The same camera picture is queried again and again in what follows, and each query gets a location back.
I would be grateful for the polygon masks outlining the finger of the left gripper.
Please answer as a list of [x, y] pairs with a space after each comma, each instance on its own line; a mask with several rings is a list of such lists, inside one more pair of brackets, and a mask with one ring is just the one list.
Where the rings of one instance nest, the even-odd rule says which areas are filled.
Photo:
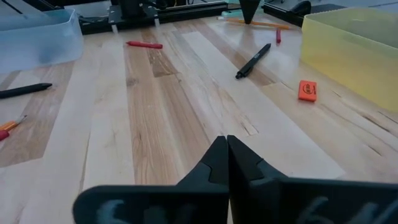
[[260, 2], [261, 0], [239, 0], [245, 24], [252, 22]]

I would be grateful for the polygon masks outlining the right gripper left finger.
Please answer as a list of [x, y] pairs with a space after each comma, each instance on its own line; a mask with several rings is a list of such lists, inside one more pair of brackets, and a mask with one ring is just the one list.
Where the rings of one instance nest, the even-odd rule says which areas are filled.
[[175, 185], [99, 185], [73, 204], [76, 224], [227, 224], [228, 143], [218, 136]]

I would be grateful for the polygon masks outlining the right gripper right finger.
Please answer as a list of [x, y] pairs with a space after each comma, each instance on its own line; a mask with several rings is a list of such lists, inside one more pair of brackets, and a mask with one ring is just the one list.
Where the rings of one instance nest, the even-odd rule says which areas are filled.
[[398, 184], [288, 177], [227, 137], [235, 224], [398, 224]]

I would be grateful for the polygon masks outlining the orange pencil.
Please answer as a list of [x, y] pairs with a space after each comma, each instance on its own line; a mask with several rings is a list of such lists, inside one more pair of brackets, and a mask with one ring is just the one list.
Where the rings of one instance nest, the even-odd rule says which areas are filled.
[[9, 121], [5, 124], [0, 125], [0, 131], [5, 130], [5, 131], [10, 131], [12, 129], [14, 129], [16, 126], [18, 126], [21, 122], [23, 122], [23, 120], [26, 119], [26, 115], [21, 116], [20, 118], [18, 118], [15, 121]]
[[253, 26], [266, 26], [266, 27], [273, 27], [277, 29], [282, 29], [282, 30], [294, 30], [295, 28], [282, 25], [282, 24], [275, 24], [275, 23], [269, 23], [269, 22], [255, 22], [252, 21], [250, 23], [245, 23], [245, 20], [242, 19], [237, 19], [237, 18], [232, 18], [232, 17], [217, 17], [217, 20], [221, 21], [228, 21], [228, 22], [233, 22], [233, 23], [238, 23], [238, 24], [246, 24], [246, 25], [253, 25]]

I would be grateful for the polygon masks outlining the black pen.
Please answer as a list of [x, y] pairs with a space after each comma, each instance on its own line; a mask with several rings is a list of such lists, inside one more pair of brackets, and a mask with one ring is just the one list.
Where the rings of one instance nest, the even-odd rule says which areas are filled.
[[235, 79], [239, 80], [241, 78], [246, 78], [251, 71], [253, 70], [254, 66], [258, 63], [258, 61], [270, 50], [272, 44], [268, 43], [263, 48], [258, 51], [258, 53], [253, 56], [236, 74]]
[[43, 91], [52, 86], [51, 83], [38, 83], [34, 85], [22, 86], [19, 88], [13, 88], [9, 90], [0, 91], [0, 99], [12, 98], [15, 96], [26, 95], [30, 93], [35, 93], [38, 91]]

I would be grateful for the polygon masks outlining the orange eraser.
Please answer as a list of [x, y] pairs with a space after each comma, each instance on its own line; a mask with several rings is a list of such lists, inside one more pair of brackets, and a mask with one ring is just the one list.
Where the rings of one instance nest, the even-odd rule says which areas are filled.
[[315, 102], [317, 100], [317, 83], [301, 80], [298, 88], [298, 99]]

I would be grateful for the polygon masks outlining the yellow translucent plastic bin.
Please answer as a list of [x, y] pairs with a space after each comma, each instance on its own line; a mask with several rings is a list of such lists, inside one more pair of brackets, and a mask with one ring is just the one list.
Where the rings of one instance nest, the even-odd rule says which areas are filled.
[[301, 59], [381, 108], [398, 112], [398, 13], [364, 7], [306, 15]]

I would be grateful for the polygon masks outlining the clear translucent plastic bin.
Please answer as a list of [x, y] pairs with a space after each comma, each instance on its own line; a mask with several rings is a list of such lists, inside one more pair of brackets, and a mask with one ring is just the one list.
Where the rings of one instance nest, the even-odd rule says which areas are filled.
[[74, 61], [83, 34], [73, 9], [0, 16], [0, 73]]

